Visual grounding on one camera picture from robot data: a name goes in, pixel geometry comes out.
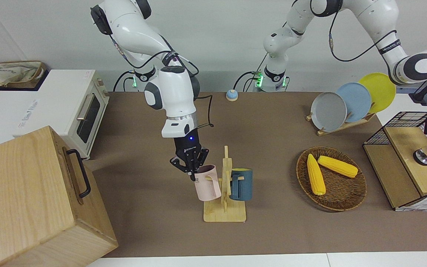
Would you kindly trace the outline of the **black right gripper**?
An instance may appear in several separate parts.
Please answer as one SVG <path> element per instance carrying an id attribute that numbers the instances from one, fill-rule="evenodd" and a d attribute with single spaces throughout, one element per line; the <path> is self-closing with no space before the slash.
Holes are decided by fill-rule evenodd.
<path id="1" fill-rule="evenodd" d="M 204 165 L 209 149 L 201 148 L 199 142 L 198 129 L 193 129 L 184 137 L 173 139 L 176 147 L 176 156 L 170 159 L 170 163 L 185 174 L 188 174 L 192 181 L 196 181 L 195 169 Z M 181 159 L 186 159 L 186 154 L 194 156 L 194 168 L 190 163 L 181 164 Z"/>

